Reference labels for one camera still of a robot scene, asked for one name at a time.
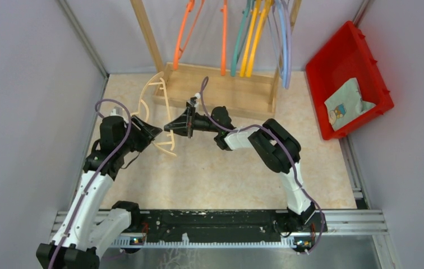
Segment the beige plastic hanger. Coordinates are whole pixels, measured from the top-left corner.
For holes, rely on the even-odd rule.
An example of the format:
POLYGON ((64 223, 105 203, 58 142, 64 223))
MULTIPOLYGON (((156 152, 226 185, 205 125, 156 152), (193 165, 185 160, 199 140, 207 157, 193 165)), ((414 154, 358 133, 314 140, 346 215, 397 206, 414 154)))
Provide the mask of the beige plastic hanger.
MULTIPOLYGON (((170 105, 169 105, 169 101, 168 101, 168 92, 167 92, 166 82, 165 82, 165 79, 163 78, 163 76, 164 76, 164 72, 160 71, 160 72, 156 73, 155 75, 153 75, 149 79, 149 81, 144 85, 144 87, 142 88, 141 93, 139 95, 137 111, 131 113, 131 115, 136 115, 136 116, 140 117, 141 108, 143 108, 145 113, 146 113, 146 118, 144 119, 144 121, 148 122, 148 119, 149 119, 149 116, 150 116, 150 109, 148 107, 148 104, 144 100, 144 95, 145 95, 145 92, 148 89, 148 87, 156 85, 158 90, 163 91, 164 100, 165 100, 164 104, 166 106, 167 118, 170 121, 172 120, 170 105)), ((163 153, 170 155, 170 156, 173 156, 173 157, 177 157, 177 154, 173 152, 173 150, 176 147, 174 132, 173 131, 167 131, 166 136, 170 138, 169 141, 153 142, 153 145, 158 150, 162 151, 163 153)))

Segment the yellow plastic hanger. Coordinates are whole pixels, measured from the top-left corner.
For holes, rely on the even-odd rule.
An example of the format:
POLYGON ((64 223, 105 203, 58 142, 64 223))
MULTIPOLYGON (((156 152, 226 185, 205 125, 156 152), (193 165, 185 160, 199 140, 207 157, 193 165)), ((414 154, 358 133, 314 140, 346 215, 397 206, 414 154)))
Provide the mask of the yellow plastic hanger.
POLYGON ((251 13, 251 24, 247 35, 245 51, 239 72, 240 77, 251 77, 254 66, 262 1, 255 1, 254 4, 255 5, 251 13))
POLYGON ((255 1, 251 20, 252 33, 246 41, 246 54, 242 61, 241 76, 251 77, 252 75, 257 47, 264 30, 265 21, 273 4, 274 1, 255 1))

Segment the teal plastic hanger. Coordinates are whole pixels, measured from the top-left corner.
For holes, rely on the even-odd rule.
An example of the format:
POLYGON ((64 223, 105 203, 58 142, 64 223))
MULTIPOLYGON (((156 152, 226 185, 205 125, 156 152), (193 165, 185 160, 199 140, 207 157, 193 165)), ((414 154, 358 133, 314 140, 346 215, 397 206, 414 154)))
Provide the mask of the teal plastic hanger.
POLYGON ((245 47, 246 38, 247 38, 248 31, 251 24, 251 17, 252 17, 251 12, 255 5, 254 2, 255 1, 253 0, 247 0, 245 8, 242 10, 241 23, 239 26, 236 42, 234 45, 234 51, 232 53, 231 68, 230 68, 231 77, 236 76, 237 64, 242 55, 242 51, 245 47))

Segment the light blue plastic hanger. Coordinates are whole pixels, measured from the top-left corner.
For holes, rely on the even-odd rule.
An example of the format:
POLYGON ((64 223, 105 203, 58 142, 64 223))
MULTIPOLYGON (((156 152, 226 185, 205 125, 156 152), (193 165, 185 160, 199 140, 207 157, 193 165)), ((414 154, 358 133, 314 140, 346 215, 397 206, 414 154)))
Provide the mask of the light blue plastic hanger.
POLYGON ((284 19, 284 17, 281 11, 280 1, 274 1, 267 18, 267 24, 270 30, 271 42, 274 49, 279 77, 282 79, 282 87, 289 89, 291 74, 283 77, 283 68, 285 67, 284 56, 286 55, 286 41, 284 41, 283 38, 285 37, 286 28, 282 19, 284 19))

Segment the orange plastic hanger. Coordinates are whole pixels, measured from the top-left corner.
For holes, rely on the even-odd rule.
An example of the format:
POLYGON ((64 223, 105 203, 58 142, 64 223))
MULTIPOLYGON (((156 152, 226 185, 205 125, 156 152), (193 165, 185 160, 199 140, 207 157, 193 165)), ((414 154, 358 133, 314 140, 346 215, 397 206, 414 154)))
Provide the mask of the orange plastic hanger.
POLYGON ((228 1, 223 0, 223 5, 220 10, 223 14, 222 17, 222 48, 221 48, 221 63, 220 75, 225 76, 227 64, 227 20, 228 20, 228 1))
POLYGON ((181 22, 181 26, 179 28, 179 33, 178 33, 178 36, 177 36, 176 47, 175 47, 175 50, 174 50, 173 65, 172 65, 174 71, 178 70, 178 68, 179 68, 179 60, 182 58, 183 53, 188 46, 188 43, 190 41, 190 38, 192 36, 192 33, 194 31, 194 28, 196 26, 196 23, 198 21, 198 18, 200 16, 200 13, 201 13, 202 8, 203 8, 204 3, 205 3, 204 0, 200 1, 199 9, 196 12, 195 18, 194 18, 192 24, 190 25, 190 29, 189 29, 188 33, 185 34, 188 17, 189 17, 189 14, 194 9, 195 2, 196 1, 194 1, 194 0, 190 0, 186 4, 185 12, 184 12, 183 19, 182 19, 182 22, 181 22))

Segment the lilac plastic hanger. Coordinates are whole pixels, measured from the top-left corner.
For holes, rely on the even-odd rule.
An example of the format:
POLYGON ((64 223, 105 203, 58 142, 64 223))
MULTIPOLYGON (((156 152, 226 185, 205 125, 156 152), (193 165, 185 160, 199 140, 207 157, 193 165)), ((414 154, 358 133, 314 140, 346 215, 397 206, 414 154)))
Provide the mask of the lilac plastic hanger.
POLYGON ((289 12, 289 1, 280 1, 281 11, 283 13, 284 19, 282 22, 285 24, 286 32, 285 37, 283 38, 286 41, 286 55, 284 56, 285 67, 283 68, 283 77, 291 74, 291 59, 292 59, 292 30, 291 30, 291 16, 289 12))

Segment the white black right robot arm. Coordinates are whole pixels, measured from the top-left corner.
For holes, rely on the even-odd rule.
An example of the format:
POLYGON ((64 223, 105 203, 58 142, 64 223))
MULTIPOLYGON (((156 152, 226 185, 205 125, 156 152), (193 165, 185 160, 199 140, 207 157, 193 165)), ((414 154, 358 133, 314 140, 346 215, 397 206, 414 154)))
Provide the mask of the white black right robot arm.
POLYGON ((268 119, 261 126, 238 129, 232 125, 226 107, 214 108, 211 115, 199 114, 197 107, 196 97, 186 103, 185 130, 180 135, 190 138, 194 131, 215 132, 214 141, 222 150, 255 150, 265 166, 281 178, 288 211, 285 225, 290 231, 310 227, 316 203, 305 190, 299 142, 275 119, 268 119))

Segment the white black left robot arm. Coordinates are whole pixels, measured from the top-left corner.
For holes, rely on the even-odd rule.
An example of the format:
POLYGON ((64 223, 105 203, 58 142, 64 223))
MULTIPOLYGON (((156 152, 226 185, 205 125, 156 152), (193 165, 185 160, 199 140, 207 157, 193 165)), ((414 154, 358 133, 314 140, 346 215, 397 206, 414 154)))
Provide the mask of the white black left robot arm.
POLYGON ((105 251, 124 231, 138 232, 139 242, 144 242, 148 226, 137 203, 118 201, 103 221, 97 224, 94 220, 125 156, 143 152, 162 131, 135 115, 128 120, 120 115, 102 119, 100 137, 84 162, 80 186, 66 218, 50 243, 42 243, 36 250, 42 268, 99 268, 105 251))

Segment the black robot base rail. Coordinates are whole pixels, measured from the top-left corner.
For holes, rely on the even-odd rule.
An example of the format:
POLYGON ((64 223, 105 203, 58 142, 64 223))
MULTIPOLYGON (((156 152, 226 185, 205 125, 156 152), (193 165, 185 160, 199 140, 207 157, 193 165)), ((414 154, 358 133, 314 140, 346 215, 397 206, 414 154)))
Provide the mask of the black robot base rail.
POLYGON ((328 231, 316 211, 301 224, 288 210, 147 210, 134 214, 132 227, 113 247, 140 249, 313 249, 328 231))

